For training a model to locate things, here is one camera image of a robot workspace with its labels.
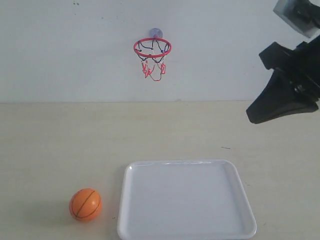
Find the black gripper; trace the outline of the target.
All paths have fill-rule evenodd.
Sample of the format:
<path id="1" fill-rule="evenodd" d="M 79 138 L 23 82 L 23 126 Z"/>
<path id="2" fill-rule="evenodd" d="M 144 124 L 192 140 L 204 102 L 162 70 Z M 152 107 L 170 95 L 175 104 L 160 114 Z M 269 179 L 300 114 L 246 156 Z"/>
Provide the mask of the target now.
<path id="1" fill-rule="evenodd" d="M 264 90 L 247 108 L 253 124 L 261 124 L 280 117 L 313 113 L 319 109 L 320 99 L 320 37 L 301 42 L 289 49 L 273 42 L 259 58 L 267 70 L 292 73 L 292 82 L 281 71 L 274 71 Z"/>

